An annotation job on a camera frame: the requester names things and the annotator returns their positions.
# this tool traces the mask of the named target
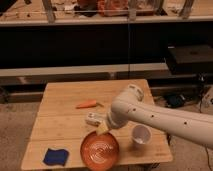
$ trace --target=red object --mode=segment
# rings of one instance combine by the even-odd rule
[[[124,15],[127,10],[128,0],[98,0],[98,11],[101,15]]]
[[[119,157],[119,145],[110,133],[97,135],[92,132],[81,144],[81,158],[86,166],[93,171],[110,169]]]
[[[96,100],[88,100],[88,101],[85,101],[85,102],[77,105],[76,109],[96,107],[97,105],[98,105],[98,103]]]

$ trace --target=cup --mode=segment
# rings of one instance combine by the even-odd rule
[[[151,139],[151,131],[145,125],[136,125],[132,130],[133,146],[137,149],[143,147]]]

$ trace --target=orange carrot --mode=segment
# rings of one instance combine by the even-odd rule
[[[88,100],[85,101],[79,105],[76,106],[76,109],[81,109],[81,108],[89,108],[89,107],[96,107],[97,106],[97,101],[96,100]]]

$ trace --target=floor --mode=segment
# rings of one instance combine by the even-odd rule
[[[39,102],[0,104],[0,171],[20,170],[39,104]],[[186,106],[181,110],[198,111],[196,105]],[[173,162],[160,164],[153,171],[210,171],[204,147],[173,136],[171,151],[174,156]],[[211,150],[209,157],[213,168]],[[131,166],[128,170],[143,169]]]

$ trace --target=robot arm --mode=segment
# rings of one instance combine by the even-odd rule
[[[106,120],[108,128],[121,128],[131,120],[213,149],[212,116],[157,107],[142,100],[141,89],[129,85],[112,102]]]

